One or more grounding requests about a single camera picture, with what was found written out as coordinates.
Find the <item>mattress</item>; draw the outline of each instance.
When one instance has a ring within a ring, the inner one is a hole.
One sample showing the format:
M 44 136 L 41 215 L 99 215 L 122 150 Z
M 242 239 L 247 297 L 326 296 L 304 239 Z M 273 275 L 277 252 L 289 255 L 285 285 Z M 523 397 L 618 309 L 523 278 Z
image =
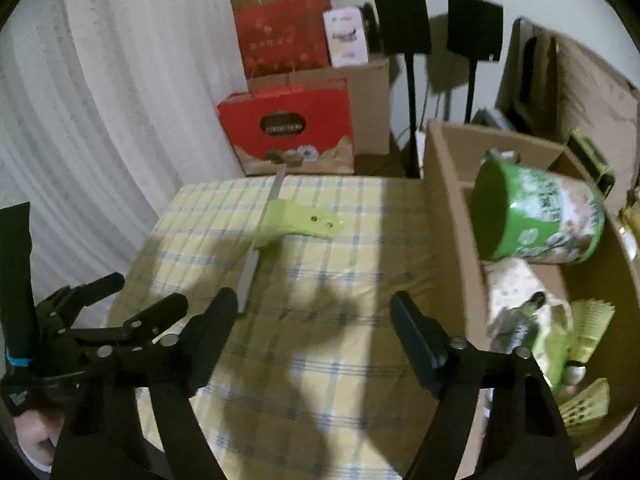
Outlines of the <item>mattress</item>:
M 110 324 L 172 292 L 187 296 L 193 316 L 235 286 L 272 182 L 185 186 L 132 265 Z M 400 478 L 434 404 L 388 315 L 398 290 L 418 306 L 430 293 L 422 183 L 288 176 L 280 197 L 332 208 L 343 231 L 289 235 L 262 252 L 247 314 L 191 401 L 202 431 L 230 480 Z M 144 388 L 138 407 L 145 437 L 161 448 Z

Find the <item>speaker stand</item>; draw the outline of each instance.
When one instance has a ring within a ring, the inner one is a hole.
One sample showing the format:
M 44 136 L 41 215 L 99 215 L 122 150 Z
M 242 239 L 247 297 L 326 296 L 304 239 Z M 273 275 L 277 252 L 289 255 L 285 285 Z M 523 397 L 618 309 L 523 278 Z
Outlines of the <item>speaker stand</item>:
M 476 60 L 469 60 L 469 88 L 466 92 L 466 113 L 465 123 L 471 122 L 471 110 L 474 106 L 474 93 L 476 92 L 476 69 L 478 68 L 478 62 Z
M 406 65 L 406 82 L 409 89 L 409 164 L 406 168 L 406 176 L 409 178 L 420 178 L 420 168 L 418 166 L 418 149 L 415 140 L 417 128 L 417 117 L 415 110 L 415 73 L 414 54 L 405 53 L 404 63 Z

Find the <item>white curtain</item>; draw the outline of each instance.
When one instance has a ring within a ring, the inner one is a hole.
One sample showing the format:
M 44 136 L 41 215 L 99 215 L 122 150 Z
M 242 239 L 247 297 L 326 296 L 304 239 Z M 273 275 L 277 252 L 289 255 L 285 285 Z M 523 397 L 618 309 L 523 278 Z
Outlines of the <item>white curtain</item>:
M 242 175 L 215 105 L 245 89 L 229 0 L 20 1 L 0 31 L 0 207 L 32 204 L 36 301 L 126 272 L 183 184 Z

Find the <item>hand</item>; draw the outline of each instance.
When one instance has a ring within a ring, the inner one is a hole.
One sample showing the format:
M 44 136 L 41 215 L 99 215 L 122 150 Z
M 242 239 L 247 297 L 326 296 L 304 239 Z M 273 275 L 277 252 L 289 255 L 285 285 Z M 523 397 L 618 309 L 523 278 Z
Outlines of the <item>hand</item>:
M 30 410 L 14 418 L 15 433 L 24 452 L 44 466 L 53 464 L 64 421 L 60 410 Z

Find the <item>blue tape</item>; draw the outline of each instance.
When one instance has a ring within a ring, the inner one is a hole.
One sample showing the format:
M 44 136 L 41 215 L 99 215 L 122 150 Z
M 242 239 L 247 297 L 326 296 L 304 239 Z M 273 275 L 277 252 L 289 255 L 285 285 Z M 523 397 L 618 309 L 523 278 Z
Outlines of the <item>blue tape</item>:
M 16 359 L 14 357 L 11 357 L 9 355 L 9 349 L 8 348 L 5 348 L 5 352 L 6 352 L 6 360 L 9 361 L 9 363 L 12 366 L 15 366 L 17 368 L 26 368 L 31 363 L 31 359 L 28 358 L 28 357 L 21 358 L 21 359 Z

